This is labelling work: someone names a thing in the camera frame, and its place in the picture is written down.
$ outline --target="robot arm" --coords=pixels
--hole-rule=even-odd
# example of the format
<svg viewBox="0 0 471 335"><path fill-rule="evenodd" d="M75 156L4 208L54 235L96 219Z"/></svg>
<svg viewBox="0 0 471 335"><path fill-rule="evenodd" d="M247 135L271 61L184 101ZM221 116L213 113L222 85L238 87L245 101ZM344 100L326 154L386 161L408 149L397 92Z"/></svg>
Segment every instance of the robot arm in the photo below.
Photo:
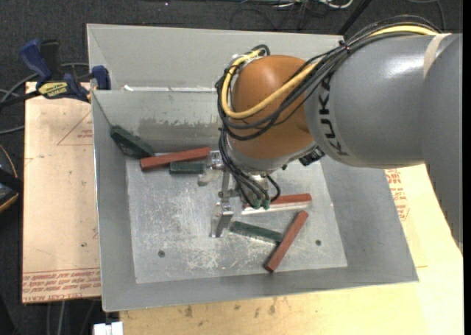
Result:
<svg viewBox="0 0 471 335"><path fill-rule="evenodd" d="M308 62L259 46L216 85L226 158L249 180L324 153L379 169L426 163L462 248L461 45L401 24Z"/></svg>

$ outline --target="scratched metal surface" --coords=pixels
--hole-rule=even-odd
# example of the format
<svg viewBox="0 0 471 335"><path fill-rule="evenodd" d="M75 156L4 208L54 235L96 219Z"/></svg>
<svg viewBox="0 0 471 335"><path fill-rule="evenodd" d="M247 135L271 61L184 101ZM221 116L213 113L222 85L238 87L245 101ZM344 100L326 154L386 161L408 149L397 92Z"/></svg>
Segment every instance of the scratched metal surface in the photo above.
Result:
<svg viewBox="0 0 471 335"><path fill-rule="evenodd" d="M227 230L220 239L209 237L211 211L221 180L199 187L197 176L170 175L168 169L143 173L133 159L126 160L126 167L138 283L266 274L262 265L274 244ZM308 220L278 271L345 267L347 261L321 165L304 167L296 162L273 177L283 194L308 192L313 197L307 208ZM231 204L236 210L233 219L280 232L297 213L268 211L241 217L240 200L233 199Z"/></svg>

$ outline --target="red block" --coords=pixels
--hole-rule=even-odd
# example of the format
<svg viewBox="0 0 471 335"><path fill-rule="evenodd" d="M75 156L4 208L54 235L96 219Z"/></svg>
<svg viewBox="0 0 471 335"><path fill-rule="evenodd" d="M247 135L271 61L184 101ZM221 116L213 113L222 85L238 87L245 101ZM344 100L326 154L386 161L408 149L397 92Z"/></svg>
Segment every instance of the red block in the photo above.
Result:
<svg viewBox="0 0 471 335"><path fill-rule="evenodd" d="M141 159L141 169L143 171L168 166L171 162L177 161L197 161L206 158L211 152L210 147L199 149L190 149L184 152L169 153L167 155L158 155L154 157L145 157Z"/></svg>
<svg viewBox="0 0 471 335"><path fill-rule="evenodd" d="M285 256L291 244L293 243L297 234L300 232L308 216L309 214L306 211L300 211L297 214L296 219L294 219L294 221L290 225L288 231L286 232L286 235L283 237L283 240L279 243L275 252L265 264L264 268L268 272L274 272L277 269L278 265Z"/></svg>

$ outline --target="green block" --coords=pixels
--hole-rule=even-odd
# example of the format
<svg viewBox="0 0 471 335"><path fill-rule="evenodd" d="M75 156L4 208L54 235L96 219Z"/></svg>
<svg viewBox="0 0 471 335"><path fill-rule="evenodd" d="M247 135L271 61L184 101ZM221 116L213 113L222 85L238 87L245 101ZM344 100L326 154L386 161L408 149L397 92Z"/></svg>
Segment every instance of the green block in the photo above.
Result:
<svg viewBox="0 0 471 335"><path fill-rule="evenodd" d="M260 239L261 241L275 241L281 242L283 234L275 232L270 229L260 228L259 226L245 224L244 222L234 221L229 230L233 233L247 236L253 239Z"/></svg>
<svg viewBox="0 0 471 335"><path fill-rule="evenodd" d="M154 155L152 147L142 141L138 136L127 132L120 126L111 127L111 138L123 149L124 154L137 158L151 157Z"/></svg>
<svg viewBox="0 0 471 335"><path fill-rule="evenodd" d="M177 161L170 163L170 174L203 174L205 162Z"/></svg>

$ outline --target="clamp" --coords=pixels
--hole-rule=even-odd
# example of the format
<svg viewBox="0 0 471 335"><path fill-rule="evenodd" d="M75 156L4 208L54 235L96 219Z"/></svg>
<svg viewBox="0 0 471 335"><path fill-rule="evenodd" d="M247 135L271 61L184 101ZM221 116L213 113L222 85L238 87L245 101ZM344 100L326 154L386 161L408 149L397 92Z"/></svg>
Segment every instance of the clamp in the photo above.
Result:
<svg viewBox="0 0 471 335"><path fill-rule="evenodd" d="M20 57L26 66L34 71L39 80L36 84L37 95L47 99L72 98L89 102L90 91L83 88L72 74L65 73L60 64L59 43L38 39L27 42L20 50ZM91 70L92 89L110 90L108 71L104 66L95 66Z"/></svg>

